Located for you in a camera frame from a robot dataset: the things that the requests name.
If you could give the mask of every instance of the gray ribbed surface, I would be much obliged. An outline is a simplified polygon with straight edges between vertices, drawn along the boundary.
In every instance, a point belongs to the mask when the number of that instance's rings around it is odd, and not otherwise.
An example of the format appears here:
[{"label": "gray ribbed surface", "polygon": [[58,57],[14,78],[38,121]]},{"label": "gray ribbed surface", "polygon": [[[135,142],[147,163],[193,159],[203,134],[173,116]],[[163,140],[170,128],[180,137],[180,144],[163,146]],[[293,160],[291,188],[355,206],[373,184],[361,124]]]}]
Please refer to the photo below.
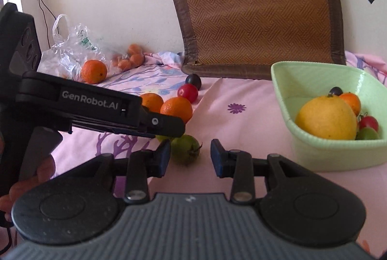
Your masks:
[{"label": "gray ribbed surface", "polygon": [[312,250],[269,232],[250,207],[223,194],[158,194],[145,206],[126,209],[108,232],[71,247],[26,242],[5,260],[371,260],[355,243]]}]

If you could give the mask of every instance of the dark purple fruit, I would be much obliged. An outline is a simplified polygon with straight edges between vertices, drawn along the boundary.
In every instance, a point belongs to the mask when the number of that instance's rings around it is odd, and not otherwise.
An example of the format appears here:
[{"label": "dark purple fruit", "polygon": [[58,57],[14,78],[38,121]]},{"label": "dark purple fruit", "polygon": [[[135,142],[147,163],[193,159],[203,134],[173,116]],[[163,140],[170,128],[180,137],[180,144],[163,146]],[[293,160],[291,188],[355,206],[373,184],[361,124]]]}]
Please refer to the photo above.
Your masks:
[{"label": "dark purple fruit", "polygon": [[340,96],[343,92],[341,88],[339,88],[338,86],[335,86],[329,91],[329,93],[332,95]]},{"label": "dark purple fruit", "polygon": [[200,88],[202,87],[202,80],[200,80],[200,77],[197,74],[190,74],[185,79],[185,84],[192,84],[199,91]]}]

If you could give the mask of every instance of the brown mat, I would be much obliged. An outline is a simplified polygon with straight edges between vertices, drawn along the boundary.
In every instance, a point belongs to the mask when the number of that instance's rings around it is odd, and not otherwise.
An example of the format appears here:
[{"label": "brown mat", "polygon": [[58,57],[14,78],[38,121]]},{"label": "brown mat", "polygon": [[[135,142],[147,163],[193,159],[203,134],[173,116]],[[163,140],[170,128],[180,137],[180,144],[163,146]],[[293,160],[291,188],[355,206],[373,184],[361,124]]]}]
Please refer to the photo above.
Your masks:
[{"label": "brown mat", "polygon": [[340,0],[173,0],[185,73],[270,79],[285,60],[345,64]]}]

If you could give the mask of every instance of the green plastic basket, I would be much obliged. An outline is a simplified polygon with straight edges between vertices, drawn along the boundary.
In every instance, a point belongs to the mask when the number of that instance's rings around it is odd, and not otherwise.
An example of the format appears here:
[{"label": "green plastic basket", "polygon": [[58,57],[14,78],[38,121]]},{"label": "green plastic basket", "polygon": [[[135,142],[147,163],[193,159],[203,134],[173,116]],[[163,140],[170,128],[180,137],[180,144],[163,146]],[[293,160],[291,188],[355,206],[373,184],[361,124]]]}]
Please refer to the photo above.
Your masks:
[{"label": "green plastic basket", "polygon": [[[282,61],[272,65],[271,75],[282,116],[293,136],[296,161],[317,172],[344,171],[387,162],[387,88],[369,73],[329,63]],[[359,96],[361,113],[379,122],[380,140],[338,141],[315,137],[295,123],[301,107],[339,86]]]}]

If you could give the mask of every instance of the transparent plastic bag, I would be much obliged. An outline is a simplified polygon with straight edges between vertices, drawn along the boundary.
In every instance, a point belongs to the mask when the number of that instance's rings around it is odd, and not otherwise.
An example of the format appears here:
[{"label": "transparent plastic bag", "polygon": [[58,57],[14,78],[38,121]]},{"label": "transparent plastic bag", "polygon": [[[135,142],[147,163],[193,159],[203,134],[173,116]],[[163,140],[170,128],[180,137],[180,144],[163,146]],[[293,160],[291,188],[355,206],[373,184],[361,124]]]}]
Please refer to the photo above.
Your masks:
[{"label": "transparent plastic bag", "polygon": [[[58,32],[59,21],[64,18],[67,23],[68,37],[63,38]],[[108,69],[108,77],[121,73],[122,70],[115,67],[115,58],[128,58],[126,52],[114,49],[112,45],[103,42],[101,38],[93,38],[85,25],[71,26],[65,14],[58,16],[54,23],[52,34],[54,45],[42,53],[38,72],[53,76],[82,81],[81,69],[88,60],[100,60]]]}]

